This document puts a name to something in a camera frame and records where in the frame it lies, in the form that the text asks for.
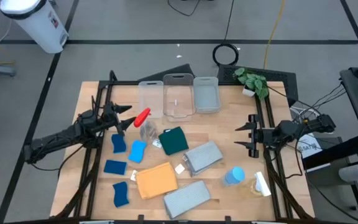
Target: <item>yellow cloth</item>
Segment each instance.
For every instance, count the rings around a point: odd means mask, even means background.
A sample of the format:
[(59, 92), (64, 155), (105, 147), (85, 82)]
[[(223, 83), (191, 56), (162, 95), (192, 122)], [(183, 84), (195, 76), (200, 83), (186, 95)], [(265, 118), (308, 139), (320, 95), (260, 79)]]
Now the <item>yellow cloth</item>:
[(148, 199), (178, 188), (175, 172), (169, 162), (136, 174), (137, 188), (142, 199)]

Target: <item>gray towel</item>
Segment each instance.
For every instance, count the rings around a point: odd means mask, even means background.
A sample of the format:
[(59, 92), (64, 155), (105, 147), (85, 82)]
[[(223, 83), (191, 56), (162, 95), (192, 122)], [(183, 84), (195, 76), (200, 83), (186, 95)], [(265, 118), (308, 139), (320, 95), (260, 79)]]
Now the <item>gray towel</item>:
[(213, 141), (200, 145), (186, 152), (183, 156), (183, 160), (185, 160), (189, 167), (192, 177), (206, 170), (209, 166), (222, 158), (223, 155), (221, 151)]
[(164, 196), (164, 204), (172, 219), (209, 199), (211, 199), (209, 191), (204, 181), (200, 180), (167, 194)]

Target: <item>blue cup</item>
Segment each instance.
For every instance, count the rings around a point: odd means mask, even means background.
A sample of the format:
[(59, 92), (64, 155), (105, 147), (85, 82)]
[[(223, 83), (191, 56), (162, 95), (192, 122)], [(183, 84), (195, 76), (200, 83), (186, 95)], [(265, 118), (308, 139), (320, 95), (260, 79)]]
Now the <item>blue cup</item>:
[(224, 176), (223, 184), (226, 186), (240, 184), (245, 179), (246, 173), (241, 169), (241, 167), (234, 167)]

